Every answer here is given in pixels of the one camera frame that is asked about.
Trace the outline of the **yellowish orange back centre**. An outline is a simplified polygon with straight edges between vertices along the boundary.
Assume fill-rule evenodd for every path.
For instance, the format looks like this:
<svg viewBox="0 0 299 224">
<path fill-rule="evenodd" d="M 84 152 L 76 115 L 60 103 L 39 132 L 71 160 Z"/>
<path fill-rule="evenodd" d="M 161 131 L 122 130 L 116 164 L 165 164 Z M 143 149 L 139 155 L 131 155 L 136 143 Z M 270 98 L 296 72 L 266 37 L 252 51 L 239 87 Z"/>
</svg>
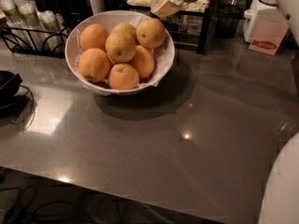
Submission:
<svg viewBox="0 0 299 224">
<path fill-rule="evenodd" d="M 136 38 L 136 28 L 132 24 L 127 23 L 127 22 L 121 22 L 113 28 L 113 32 L 116 32 L 116 31 L 127 32 L 129 35 L 132 36 L 132 38 L 135 40 L 135 42 L 138 43 L 137 38 Z"/>
</svg>

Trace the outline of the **black device at left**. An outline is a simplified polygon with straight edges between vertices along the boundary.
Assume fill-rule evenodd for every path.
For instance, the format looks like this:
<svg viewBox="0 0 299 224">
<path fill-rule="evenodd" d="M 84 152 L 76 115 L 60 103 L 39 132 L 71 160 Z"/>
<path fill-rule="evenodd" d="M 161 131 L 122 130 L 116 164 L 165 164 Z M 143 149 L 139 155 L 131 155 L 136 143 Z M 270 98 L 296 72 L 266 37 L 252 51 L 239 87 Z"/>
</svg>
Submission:
<svg viewBox="0 0 299 224">
<path fill-rule="evenodd" d="M 0 71 L 0 109 L 8 109 L 17 104 L 27 94 L 33 95 L 31 90 L 22 85 L 19 74 L 1 70 Z"/>
</svg>

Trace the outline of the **black mesh basket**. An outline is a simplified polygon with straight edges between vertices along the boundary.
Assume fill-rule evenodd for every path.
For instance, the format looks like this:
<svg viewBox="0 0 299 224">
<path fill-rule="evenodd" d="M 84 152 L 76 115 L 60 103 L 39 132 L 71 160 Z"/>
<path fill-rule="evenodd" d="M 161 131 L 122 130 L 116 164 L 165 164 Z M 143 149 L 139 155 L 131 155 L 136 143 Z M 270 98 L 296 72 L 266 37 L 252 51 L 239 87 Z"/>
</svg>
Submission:
<svg viewBox="0 0 299 224">
<path fill-rule="evenodd" d="M 219 8 L 214 36 L 231 38 L 235 35 L 243 9 L 235 5 L 223 5 Z"/>
</svg>

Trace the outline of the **white card red logo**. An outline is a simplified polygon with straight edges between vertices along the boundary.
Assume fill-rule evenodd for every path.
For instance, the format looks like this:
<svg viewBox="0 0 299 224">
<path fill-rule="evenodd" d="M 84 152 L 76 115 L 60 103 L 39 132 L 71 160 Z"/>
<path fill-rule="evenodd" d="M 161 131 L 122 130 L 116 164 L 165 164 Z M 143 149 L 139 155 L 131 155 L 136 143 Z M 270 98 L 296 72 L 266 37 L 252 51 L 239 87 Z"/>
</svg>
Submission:
<svg viewBox="0 0 299 224">
<path fill-rule="evenodd" d="M 249 49 L 275 55 L 288 30 L 287 23 L 260 21 L 249 44 Z"/>
</svg>

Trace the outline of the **black condiment shelf rack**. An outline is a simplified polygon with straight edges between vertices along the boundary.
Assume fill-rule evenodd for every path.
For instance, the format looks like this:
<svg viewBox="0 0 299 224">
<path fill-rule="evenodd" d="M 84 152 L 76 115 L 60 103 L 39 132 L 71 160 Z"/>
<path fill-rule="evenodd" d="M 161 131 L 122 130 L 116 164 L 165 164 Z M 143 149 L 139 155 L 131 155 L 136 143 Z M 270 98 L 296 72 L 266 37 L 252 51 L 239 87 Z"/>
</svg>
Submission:
<svg viewBox="0 0 299 224">
<path fill-rule="evenodd" d="M 147 10 L 150 15 L 160 18 L 150 12 L 151 1 L 127 0 L 127 4 L 130 8 Z M 175 41 L 180 47 L 194 47 L 197 53 L 204 53 L 213 6 L 213 0 L 183 1 L 179 12 L 160 19 L 166 21 L 166 27 L 171 28 L 171 33 L 175 35 Z"/>
</svg>

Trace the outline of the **white appliance with bowls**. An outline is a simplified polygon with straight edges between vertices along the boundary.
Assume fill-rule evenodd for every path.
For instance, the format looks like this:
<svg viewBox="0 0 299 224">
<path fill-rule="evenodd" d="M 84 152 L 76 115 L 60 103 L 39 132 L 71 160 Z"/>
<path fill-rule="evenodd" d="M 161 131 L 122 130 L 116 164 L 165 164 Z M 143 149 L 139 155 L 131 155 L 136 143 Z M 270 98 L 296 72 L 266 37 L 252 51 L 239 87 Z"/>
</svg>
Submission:
<svg viewBox="0 0 299 224">
<path fill-rule="evenodd" d="M 247 43 L 251 42 L 260 21 L 278 21 L 279 10 L 276 0 L 252 0 L 250 8 L 244 12 L 243 35 Z"/>
</svg>

